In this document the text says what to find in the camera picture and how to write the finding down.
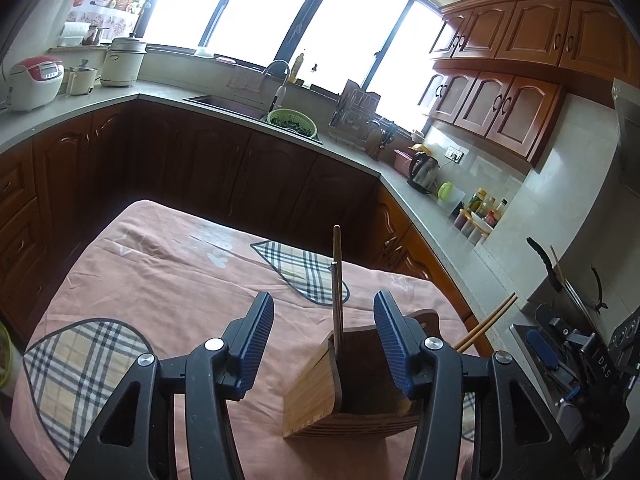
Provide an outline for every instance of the rice cooker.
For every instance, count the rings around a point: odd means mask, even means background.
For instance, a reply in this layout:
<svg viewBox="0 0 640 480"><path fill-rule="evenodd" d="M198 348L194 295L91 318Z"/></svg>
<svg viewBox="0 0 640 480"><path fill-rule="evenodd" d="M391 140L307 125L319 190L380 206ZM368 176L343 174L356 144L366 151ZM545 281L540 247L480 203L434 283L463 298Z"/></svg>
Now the rice cooker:
<svg viewBox="0 0 640 480"><path fill-rule="evenodd" d="M12 112L29 112L52 102L60 90L64 72L57 57L23 59L9 71L7 107Z"/></svg>
<svg viewBox="0 0 640 480"><path fill-rule="evenodd" d="M134 38L115 38L102 66L100 84L103 86L131 86L138 79L140 65L146 54L146 41Z"/></svg>

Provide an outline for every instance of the pink tablecloth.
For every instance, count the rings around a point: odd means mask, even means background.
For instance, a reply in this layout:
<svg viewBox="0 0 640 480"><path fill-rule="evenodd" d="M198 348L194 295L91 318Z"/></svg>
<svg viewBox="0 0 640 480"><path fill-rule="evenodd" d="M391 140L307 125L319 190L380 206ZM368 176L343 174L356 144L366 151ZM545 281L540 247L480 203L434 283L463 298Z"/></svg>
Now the pink tablecloth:
<svg viewBox="0 0 640 480"><path fill-rule="evenodd" d="M282 434L282 397L332 329L331 309L287 285L250 246L262 238L153 202L137 202L92 242L69 272L31 343L94 317L140 331L160 358L189 353L244 316L259 291L274 298L275 319L255 386L229 402L238 455L247 479L400 479L415 430L374 439L289 439ZM453 307L430 282L344 264L350 290L345 326L373 324L372 298L386 288L401 310L432 308L450 343L466 334ZM177 461L190 478L184 412L177 408ZM27 379L17 385L11 427L47 480L62 480L68 463L36 416ZM472 444L462 443L461 462Z"/></svg>

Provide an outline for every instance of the kitchen counter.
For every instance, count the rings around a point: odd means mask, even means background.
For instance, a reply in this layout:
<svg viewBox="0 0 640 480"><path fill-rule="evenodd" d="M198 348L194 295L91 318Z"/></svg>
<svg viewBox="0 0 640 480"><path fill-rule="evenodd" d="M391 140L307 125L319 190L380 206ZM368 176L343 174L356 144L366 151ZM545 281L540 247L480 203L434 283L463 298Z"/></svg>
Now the kitchen counter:
<svg viewBox="0 0 640 480"><path fill-rule="evenodd" d="M0 153L57 123L98 108L137 98L203 113L250 126L265 134L304 146L378 177L431 246L479 320L492 312L511 292L511 290L505 290L502 285L504 280L497 279L468 239L453 227L451 219L436 204L436 201L409 187L405 177L391 166L374 161L363 152L333 142L327 134L322 132L321 124L319 124L319 138L322 144L318 144L303 137L288 134L264 122L184 101L186 98L201 94L201 92L168 85L139 81L128 88L104 88L97 85L94 91L86 96L59 96L50 104L32 112L4 111L0 113ZM494 349L505 349L512 353L538 388L526 359L509 332L508 327L512 323L528 324L527 319L516 307L513 307L494 328L487 332L487 337Z"/></svg>

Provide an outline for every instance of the wooden chopstick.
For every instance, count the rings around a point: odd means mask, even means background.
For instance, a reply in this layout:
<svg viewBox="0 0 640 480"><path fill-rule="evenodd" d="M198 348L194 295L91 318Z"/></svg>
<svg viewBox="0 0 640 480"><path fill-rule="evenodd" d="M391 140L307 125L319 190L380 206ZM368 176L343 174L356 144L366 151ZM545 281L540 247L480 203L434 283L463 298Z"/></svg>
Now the wooden chopstick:
<svg viewBox="0 0 640 480"><path fill-rule="evenodd" d="M498 321L505 312L507 312L509 307L512 304L514 304L517 299L518 299L517 296L513 296L509 300L509 302L504 307L501 308L498 314L492 317L478 332L476 332L476 334L474 334L473 337L469 338L466 343L464 343L460 348L458 348L458 352L462 354L462 352L468 349L476 341L476 339L478 339L482 334L484 334L487 330L489 330L495 324L495 322Z"/></svg>
<svg viewBox="0 0 640 480"><path fill-rule="evenodd" d="M465 335L460 341L458 341L455 345L453 345L453 349L457 350L458 348L460 348L464 343L466 343L467 341L469 341L469 339L471 339L473 336L475 336L478 332L480 332L482 330L482 328L489 323L489 321L491 321L491 319L494 316L497 316L498 312L500 312L500 310L507 304L509 303L510 299L513 298L516 295L515 292L512 292L510 295L507 296L507 298L500 304L498 305L495 310L489 314L489 316L487 316L485 319L483 319L478 325L476 325L473 330L471 332L469 332L467 335Z"/></svg>
<svg viewBox="0 0 640 480"><path fill-rule="evenodd" d="M334 260L332 262L332 296L334 304L334 346L338 354L342 346L342 235L340 226L334 226Z"/></svg>
<svg viewBox="0 0 640 480"><path fill-rule="evenodd" d="M566 280L564 278L564 274L562 273L562 269L560 268L560 261L558 260L558 257L556 256L556 252L554 251L554 247L553 245L549 245L549 247L551 248L551 254L554 257L554 261L556 263L556 267L558 268L558 275L560 278L560 283L562 283L562 286L566 286Z"/></svg>

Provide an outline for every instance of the wooden knife block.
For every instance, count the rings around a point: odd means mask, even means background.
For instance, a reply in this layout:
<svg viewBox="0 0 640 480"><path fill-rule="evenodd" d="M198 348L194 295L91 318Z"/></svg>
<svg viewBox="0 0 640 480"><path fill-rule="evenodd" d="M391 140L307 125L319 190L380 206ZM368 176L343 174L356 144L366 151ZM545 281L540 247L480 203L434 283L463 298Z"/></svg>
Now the wooden knife block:
<svg viewBox="0 0 640 480"><path fill-rule="evenodd" d="M411 314L440 336L436 311ZM375 326L346 328L339 365L331 332L284 396L282 436L390 436L418 424L420 401L394 384Z"/></svg>

